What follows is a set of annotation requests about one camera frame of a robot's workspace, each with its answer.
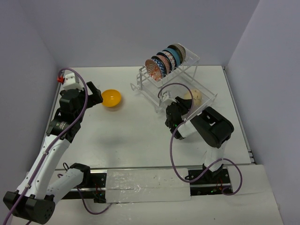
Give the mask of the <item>cream bowl gold rim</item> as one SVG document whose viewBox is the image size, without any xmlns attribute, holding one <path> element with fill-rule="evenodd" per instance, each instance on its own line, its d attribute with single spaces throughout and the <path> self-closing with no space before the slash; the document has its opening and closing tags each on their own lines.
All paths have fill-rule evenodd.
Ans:
<svg viewBox="0 0 300 225">
<path fill-rule="evenodd" d="M 194 100 L 194 106 L 201 106 L 202 105 L 202 93 L 198 89 L 191 89 L 190 90 L 192 95 L 190 95 L 189 91 L 183 96 L 183 99 L 186 100 Z"/>
</svg>

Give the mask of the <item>yellow orange bowl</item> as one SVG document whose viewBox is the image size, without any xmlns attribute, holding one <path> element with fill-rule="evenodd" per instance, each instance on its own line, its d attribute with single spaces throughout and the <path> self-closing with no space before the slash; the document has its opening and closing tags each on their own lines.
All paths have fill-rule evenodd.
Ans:
<svg viewBox="0 0 300 225">
<path fill-rule="evenodd" d="M 121 93 L 115 89 L 108 89 L 102 93 L 102 106 L 108 111 L 117 111 L 122 106 Z"/>
</svg>

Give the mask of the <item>orange white patterned bowl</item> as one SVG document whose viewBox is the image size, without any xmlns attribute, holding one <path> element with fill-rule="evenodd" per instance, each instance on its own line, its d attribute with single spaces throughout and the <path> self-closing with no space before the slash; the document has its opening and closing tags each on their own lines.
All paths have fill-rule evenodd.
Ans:
<svg viewBox="0 0 300 225">
<path fill-rule="evenodd" d="M 146 70 L 149 76 L 155 81 L 160 81 L 164 74 L 164 67 L 157 59 L 148 59 L 145 62 Z"/>
</svg>

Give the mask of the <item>blue triangle patterned bowl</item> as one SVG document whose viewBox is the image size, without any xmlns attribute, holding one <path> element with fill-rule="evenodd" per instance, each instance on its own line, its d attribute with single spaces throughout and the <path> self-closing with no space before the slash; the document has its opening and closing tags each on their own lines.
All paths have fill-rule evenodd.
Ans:
<svg viewBox="0 0 300 225">
<path fill-rule="evenodd" d="M 174 56 L 169 51 L 162 51 L 162 53 L 169 59 L 172 65 L 172 71 L 176 68 L 176 60 Z"/>
</svg>

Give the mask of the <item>solid blue bowl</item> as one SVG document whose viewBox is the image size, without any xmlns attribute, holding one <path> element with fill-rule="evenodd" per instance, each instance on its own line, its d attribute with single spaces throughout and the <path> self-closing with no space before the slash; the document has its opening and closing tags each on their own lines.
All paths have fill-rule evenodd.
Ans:
<svg viewBox="0 0 300 225">
<path fill-rule="evenodd" d="M 180 65 L 180 56 L 179 56 L 179 54 L 172 48 L 166 48 L 165 50 L 168 51 L 170 54 L 172 54 L 172 56 L 175 58 L 176 67 L 178 67 Z"/>
</svg>

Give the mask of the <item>black bowl cream inside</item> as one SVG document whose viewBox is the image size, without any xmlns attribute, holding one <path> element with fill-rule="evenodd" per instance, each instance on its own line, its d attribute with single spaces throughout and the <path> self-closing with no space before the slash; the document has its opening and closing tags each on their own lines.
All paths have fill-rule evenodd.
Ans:
<svg viewBox="0 0 300 225">
<path fill-rule="evenodd" d="M 174 46 L 179 50 L 180 54 L 181 54 L 181 63 L 183 63 L 183 61 L 186 58 L 186 50 L 185 48 L 180 45 L 180 44 L 174 44 Z"/>
</svg>

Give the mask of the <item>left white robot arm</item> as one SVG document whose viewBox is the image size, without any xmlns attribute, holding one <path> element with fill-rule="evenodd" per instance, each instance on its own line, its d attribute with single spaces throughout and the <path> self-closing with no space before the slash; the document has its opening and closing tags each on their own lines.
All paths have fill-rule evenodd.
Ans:
<svg viewBox="0 0 300 225">
<path fill-rule="evenodd" d="M 62 90 L 59 108 L 46 131 L 44 143 L 34 165 L 16 191 L 8 191 L 3 202 L 9 215 L 44 225 L 56 204 L 73 188 L 91 183 L 90 167 L 80 163 L 50 184 L 51 177 L 64 152 L 81 128 L 85 110 L 103 102 L 101 91 L 92 82 L 86 88 Z"/>
</svg>

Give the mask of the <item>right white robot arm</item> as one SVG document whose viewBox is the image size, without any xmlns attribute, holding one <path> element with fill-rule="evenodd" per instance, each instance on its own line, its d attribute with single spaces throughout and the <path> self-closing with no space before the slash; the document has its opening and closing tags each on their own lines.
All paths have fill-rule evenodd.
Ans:
<svg viewBox="0 0 300 225">
<path fill-rule="evenodd" d="M 214 183 L 220 177 L 223 169 L 225 145 L 234 131 L 233 124 L 212 107 L 206 107 L 201 113 L 190 119 L 187 117 L 198 99 L 183 99 L 176 97 L 166 108 L 165 125 L 172 132 L 172 137 L 182 140 L 194 133 L 198 133 L 208 145 L 203 164 L 203 177 L 206 182 Z"/>
</svg>

